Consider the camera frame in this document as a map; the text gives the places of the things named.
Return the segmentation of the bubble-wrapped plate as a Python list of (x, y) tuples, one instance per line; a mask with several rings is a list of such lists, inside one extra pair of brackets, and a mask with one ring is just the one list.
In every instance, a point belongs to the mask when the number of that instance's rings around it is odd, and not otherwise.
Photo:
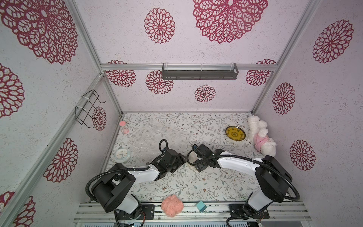
[(186, 155), (185, 160), (190, 166), (197, 168), (195, 164), (199, 162), (199, 158), (196, 154), (191, 153), (189, 156)]
[(245, 131), (239, 126), (226, 127), (225, 134), (228, 138), (234, 141), (243, 141), (246, 138)]

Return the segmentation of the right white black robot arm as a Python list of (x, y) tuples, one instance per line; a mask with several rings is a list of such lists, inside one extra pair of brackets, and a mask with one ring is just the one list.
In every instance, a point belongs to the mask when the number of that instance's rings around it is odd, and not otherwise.
[(243, 206), (246, 215), (264, 211), (274, 202), (299, 200), (300, 196), (287, 196), (289, 189), (296, 190), (292, 185), (292, 177), (272, 156), (252, 159), (232, 154), (222, 149), (210, 150), (205, 145), (193, 145), (188, 152), (186, 161), (201, 172), (207, 167), (231, 169), (250, 176), (255, 176), (259, 189), (253, 192)]

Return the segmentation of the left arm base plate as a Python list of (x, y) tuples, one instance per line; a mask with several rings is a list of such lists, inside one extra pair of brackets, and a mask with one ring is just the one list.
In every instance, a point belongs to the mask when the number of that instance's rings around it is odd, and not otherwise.
[(141, 204), (133, 213), (128, 214), (125, 211), (116, 210), (118, 220), (153, 220), (155, 214), (155, 205)]

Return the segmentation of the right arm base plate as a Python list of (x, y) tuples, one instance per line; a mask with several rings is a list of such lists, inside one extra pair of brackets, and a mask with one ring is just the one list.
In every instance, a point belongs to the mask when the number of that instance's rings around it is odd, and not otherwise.
[(241, 219), (269, 219), (270, 215), (267, 207), (262, 210), (255, 210), (250, 205), (244, 203), (229, 204), (229, 211), (232, 218)]

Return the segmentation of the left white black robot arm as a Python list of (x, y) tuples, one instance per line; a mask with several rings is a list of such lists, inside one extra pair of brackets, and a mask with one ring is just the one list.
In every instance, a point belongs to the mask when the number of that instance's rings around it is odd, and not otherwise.
[(141, 213), (141, 203), (131, 194), (132, 187), (139, 183), (158, 181), (184, 164), (185, 156), (173, 149), (166, 149), (143, 167), (128, 168), (117, 163), (109, 171), (89, 180), (86, 194), (101, 204), (106, 213), (123, 211), (138, 216)]

